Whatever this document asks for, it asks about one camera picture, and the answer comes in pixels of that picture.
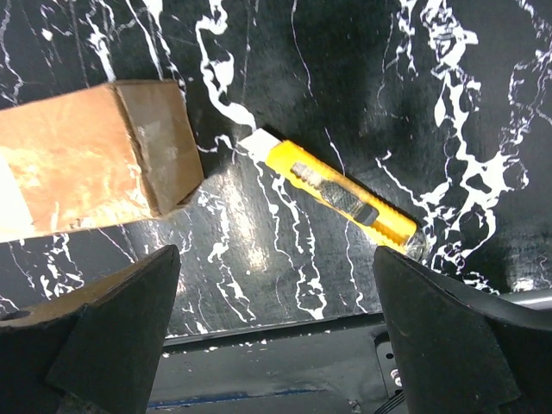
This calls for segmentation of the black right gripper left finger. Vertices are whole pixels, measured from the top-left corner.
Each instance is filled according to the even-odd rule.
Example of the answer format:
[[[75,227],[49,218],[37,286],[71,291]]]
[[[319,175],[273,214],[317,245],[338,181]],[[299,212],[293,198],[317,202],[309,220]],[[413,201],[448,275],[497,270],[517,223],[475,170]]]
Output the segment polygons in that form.
[[[167,245],[1,318],[3,413],[143,413],[179,281]]]

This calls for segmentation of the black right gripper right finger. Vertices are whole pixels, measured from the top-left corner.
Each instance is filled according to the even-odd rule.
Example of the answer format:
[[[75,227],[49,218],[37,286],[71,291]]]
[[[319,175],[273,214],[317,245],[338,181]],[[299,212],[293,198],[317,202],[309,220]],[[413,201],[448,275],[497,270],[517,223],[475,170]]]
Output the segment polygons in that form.
[[[373,272],[410,413],[549,413],[551,312],[386,247]]]

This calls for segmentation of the yellow utility knife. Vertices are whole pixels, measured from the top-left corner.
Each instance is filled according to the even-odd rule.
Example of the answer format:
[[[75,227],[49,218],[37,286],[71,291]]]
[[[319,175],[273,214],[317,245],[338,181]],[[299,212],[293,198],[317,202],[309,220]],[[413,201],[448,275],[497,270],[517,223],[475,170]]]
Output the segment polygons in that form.
[[[238,145],[252,160],[264,163],[292,186],[348,219],[377,245],[413,260],[426,256],[427,239],[412,219],[296,143],[257,129]]]

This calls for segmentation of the brown cardboard express box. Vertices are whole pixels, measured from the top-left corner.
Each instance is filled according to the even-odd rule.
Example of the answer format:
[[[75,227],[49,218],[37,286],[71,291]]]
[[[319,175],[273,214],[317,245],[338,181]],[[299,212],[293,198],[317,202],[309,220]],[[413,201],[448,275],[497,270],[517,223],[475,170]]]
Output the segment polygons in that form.
[[[173,80],[105,83],[1,113],[1,238],[156,219],[204,171]]]

